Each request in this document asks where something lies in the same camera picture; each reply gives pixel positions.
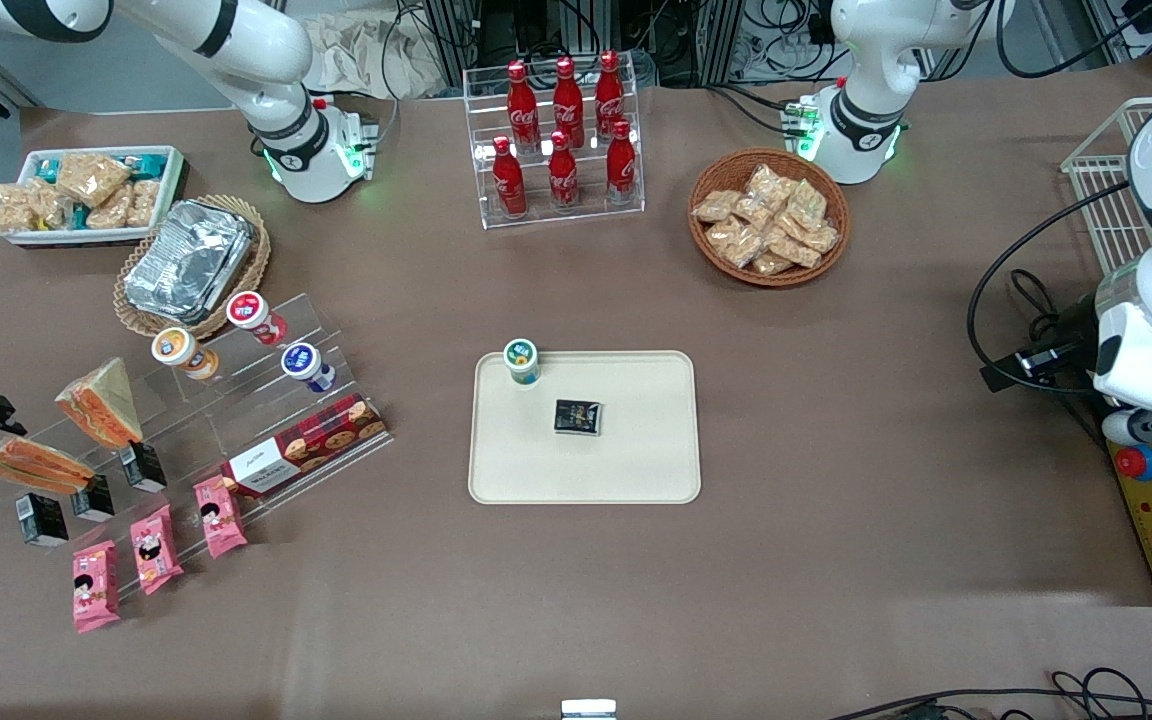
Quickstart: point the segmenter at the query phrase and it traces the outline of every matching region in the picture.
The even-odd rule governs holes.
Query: round wicker basket
[[[232,291],[256,290],[257,287],[260,287],[262,278],[265,276],[265,266],[270,265],[270,232],[266,232],[260,213],[252,209],[250,202],[240,200],[237,197],[228,195],[204,195],[198,200],[242,215],[256,228],[256,241],[247,251],[247,259],[243,260],[242,268],[238,268],[238,279],[234,282]],[[132,250],[132,255],[123,263],[123,268],[119,271],[118,279],[114,281],[114,313],[118,314],[118,319],[122,320],[123,325],[127,325],[128,329],[141,333],[145,338],[153,338],[160,331],[169,328],[172,325],[179,325],[177,320],[164,318],[162,314],[146,313],[145,310],[139,310],[127,301],[127,288],[123,285],[127,273],[132,272],[132,266],[145,256],[151,243],[154,243],[154,237],[157,237],[157,228],[136,247],[136,250]],[[189,328],[189,332],[192,332],[198,340],[206,340],[206,338],[214,336],[215,333],[220,332],[226,323],[225,304],[221,302],[215,311],[207,314],[202,323]]]
[[[829,223],[838,229],[838,244],[824,256],[814,268],[794,266],[794,268],[774,275],[760,275],[750,272],[750,270],[737,268],[737,266],[719,258],[705,238],[705,225],[691,214],[691,209],[700,205],[700,200],[704,200],[710,192],[715,190],[744,191],[745,182],[749,181],[750,176],[753,176],[755,168],[760,162],[767,164],[768,168],[776,170],[776,174],[782,177],[806,179],[824,195],[824,199],[828,203],[824,214]],[[842,195],[842,188],[838,187],[838,183],[833,182],[826,172],[814,167],[813,164],[787,150],[749,147],[732,152],[729,156],[722,156],[700,173],[700,176],[696,179],[695,187],[691,188],[691,200],[687,203],[687,225],[691,228],[691,238],[696,242],[696,247],[705,258],[708,258],[710,263],[713,263],[723,273],[750,285],[788,287],[805,283],[838,263],[838,258],[847,249],[847,240],[851,236],[851,211],[847,209],[847,198]]]

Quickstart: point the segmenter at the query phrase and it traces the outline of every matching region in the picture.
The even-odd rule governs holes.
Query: bottle cap
[[[308,342],[297,342],[283,350],[283,372],[294,381],[306,381],[319,372],[323,356],[319,348]]]
[[[258,291],[243,290],[229,298],[225,316],[238,329],[259,328],[270,318],[270,303]]]
[[[184,328],[167,328],[156,334],[150,351],[164,365],[184,365],[198,351],[198,341]]]

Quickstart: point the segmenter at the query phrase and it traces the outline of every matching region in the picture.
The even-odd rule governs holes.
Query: red bottle
[[[598,141],[604,145],[612,142],[612,127],[626,114],[621,96],[621,55],[615,50],[605,50],[598,59],[602,74],[594,86],[594,116],[598,118]]]
[[[579,184],[576,183],[576,159],[567,149],[567,132],[556,129],[550,141],[554,143],[554,154],[550,156],[550,198],[558,213],[567,213],[579,202]]]
[[[509,127],[518,156],[538,156],[540,152],[540,119],[536,116],[536,93],[526,84],[526,66],[522,60],[509,63]]]
[[[497,149],[497,159],[492,164],[492,174],[497,181],[497,195],[503,214],[517,220],[526,214],[526,191],[522,188],[522,165],[515,156],[509,154],[509,138],[498,135],[492,141]]]
[[[607,199],[612,205],[634,200],[634,143],[630,120],[616,120],[612,127],[612,145],[607,146]]]
[[[576,85],[576,63],[567,55],[558,60],[558,85],[554,88],[554,124],[566,132],[568,147],[585,145],[585,100]]]

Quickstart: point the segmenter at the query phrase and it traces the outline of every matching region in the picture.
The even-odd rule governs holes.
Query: table
[[[323,206],[270,181],[232,111],[32,113],[28,147],[173,143],[188,195],[260,209],[262,290],[333,314],[397,441],[84,637],[68,578],[0,503],[1,719],[499,719],[571,697],[627,719],[831,717],[1102,662],[1152,694],[1149,576],[1105,458],[1047,397],[991,396],[963,333],[988,260],[1071,199],[1059,160],[1139,94],[1152,63],[923,88],[896,158],[847,188],[847,255],[788,291],[730,281],[687,234],[696,174],[774,142],[702,91],[644,94],[646,213],[493,233],[455,101],[404,104],[376,182]],[[1097,274],[1074,228],[1018,258],[1064,302]],[[0,242],[0,392],[28,427],[106,356],[151,366],[109,310],[126,253]],[[1028,313],[1000,283],[980,323],[1001,354]],[[690,355],[698,500],[476,505],[473,366],[517,336]]]

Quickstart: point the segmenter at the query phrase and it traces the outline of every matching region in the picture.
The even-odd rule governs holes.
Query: beige tray
[[[554,433],[554,402],[602,402],[599,437]],[[540,351],[520,386],[499,353],[473,386],[470,495],[484,505],[691,502],[700,442],[691,359],[673,350]]]

